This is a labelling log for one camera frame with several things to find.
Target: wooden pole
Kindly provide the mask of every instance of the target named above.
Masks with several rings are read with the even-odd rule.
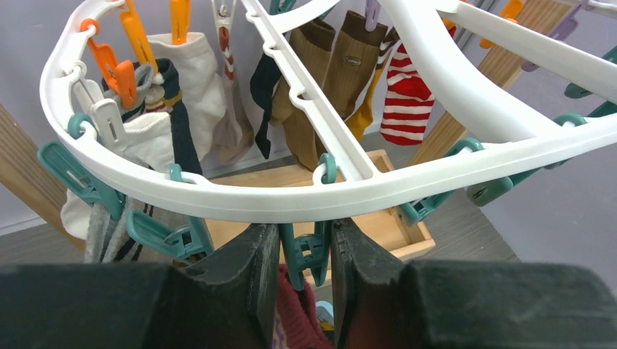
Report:
[[[527,0],[517,17],[520,25],[547,34],[570,11],[570,6],[552,0]],[[502,47],[493,47],[478,65],[487,78],[502,89],[508,89],[519,78],[524,59]],[[466,137],[467,130],[446,112],[422,142],[408,166],[439,159],[454,143]]]
[[[37,160],[38,148],[0,104],[0,182],[35,213],[84,249],[84,241],[64,230],[60,209],[66,201],[66,188]]]

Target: gray sock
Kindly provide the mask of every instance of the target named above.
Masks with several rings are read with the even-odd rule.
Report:
[[[138,244],[129,236],[127,217],[133,209],[150,215],[172,229],[188,224],[188,217],[184,214],[160,209],[133,198],[127,199],[118,222],[111,219],[104,206],[96,205],[90,217],[85,262],[172,262],[171,256]]]

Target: teal clothespin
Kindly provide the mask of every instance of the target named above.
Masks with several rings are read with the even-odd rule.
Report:
[[[617,105],[606,101],[602,103],[598,108],[595,108],[594,111],[589,113],[588,118],[601,118],[603,116],[607,116],[610,114],[617,113]]]
[[[79,125],[92,123],[92,119],[77,113],[68,121],[68,133],[75,139],[81,137]],[[77,197],[92,206],[95,202],[105,205],[112,220],[119,221],[124,209],[124,194],[114,190],[103,181],[88,172],[66,147],[53,140],[41,147],[36,153],[39,162]]]
[[[617,46],[615,46],[612,50],[603,55],[602,59],[607,60],[611,63],[615,63],[617,61]],[[566,97],[573,99],[586,97],[591,94],[591,92],[573,83],[569,83],[563,93]]]
[[[326,12],[322,13],[322,14],[319,16],[319,19],[320,19],[320,20],[325,20],[325,19],[326,19],[326,17],[330,14],[330,12],[331,12],[333,9],[334,9],[334,6],[332,6],[332,7],[331,7],[329,10],[327,10]]]
[[[171,165],[171,180],[182,182],[181,172],[180,165]],[[173,230],[148,214],[134,209],[127,218],[127,232],[139,244],[189,265],[193,264],[189,260],[191,255],[201,252],[210,255],[214,252],[212,237],[203,218],[189,217],[187,225]]]
[[[285,13],[293,8],[296,0],[272,0],[270,3],[270,15],[278,15],[279,13]]]
[[[553,119],[553,121],[560,126],[563,126],[563,124],[565,124],[567,121],[573,123],[575,126],[580,126],[586,123],[585,119],[582,116],[573,113],[558,116],[557,118]],[[554,169],[565,164],[567,161],[568,159],[555,164],[546,165],[544,168]],[[471,200],[471,202],[473,202],[476,206],[485,206],[490,202],[493,202],[495,199],[502,196],[503,194],[509,192],[510,190],[512,190],[512,188],[517,186],[523,180],[528,179],[529,176],[533,175],[539,170],[539,168],[531,169],[529,171],[516,173],[507,177],[498,178],[496,180],[489,180],[487,182],[470,185],[467,188],[467,198]]]
[[[326,164],[322,183],[336,182],[337,170],[334,156],[324,153],[319,162]],[[327,274],[328,257],[330,256],[332,221],[315,222],[313,234],[306,234],[297,238],[293,237],[293,224],[279,224],[279,234],[283,243],[287,272],[293,288],[296,291],[304,289],[302,271],[305,269],[311,269],[315,286],[323,285]],[[304,252],[306,251],[310,251],[311,254],[305,256]]]
[[[474,138],[466,138],[459,140],[450,150],[444,154],[444,158],[448,156],[454,156],[460,153],[464,148],[468,148],[473,152],[481,151],[484,149],[482,143]],[[454,193],[454,190],[446,193],[436,194],[420,200],[407,202],[399,205],[401,216],[405,218],[408,225],[418,224],[429,216],[437,207],[444,203]]]

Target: pink knit fabric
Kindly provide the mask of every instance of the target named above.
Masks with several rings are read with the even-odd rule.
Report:
[[[279,265],[276,312],[284,330],[284,337],[287,339],[287,347],[282,347],[281,342],[278,342],[276,348],[334,348],[334,344],[328,340],[319,327],[315,296],[311,286],[304,281],[304,290],[295,291],[287,275],[287,266],[284,264]]]

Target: purple clothespin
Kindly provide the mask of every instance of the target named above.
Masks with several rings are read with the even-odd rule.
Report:
[[[581,9],[588,10],[590,9],[587,6],[587,2],[589,0],[583,0],[580,4],[576,5],[570,13],[568,13],[562,20],[553,28],[553,30],[547,35],[551,39],[555,39],[558,41],[564,41],[567,37],[570,36],[572,32],[578,27],[578,21],[574,18],[574,16]],[[535,69],[540,68],[538,65],[526,60],[523,64],[521,64],[521,69],[528,73],[531,73]]]
[[[367,31],[374,31],[377,28],[377,21],[379,19],[379,10],[381,5],[377,0],[366,0],[365,17],[366,24],[365,29]]]

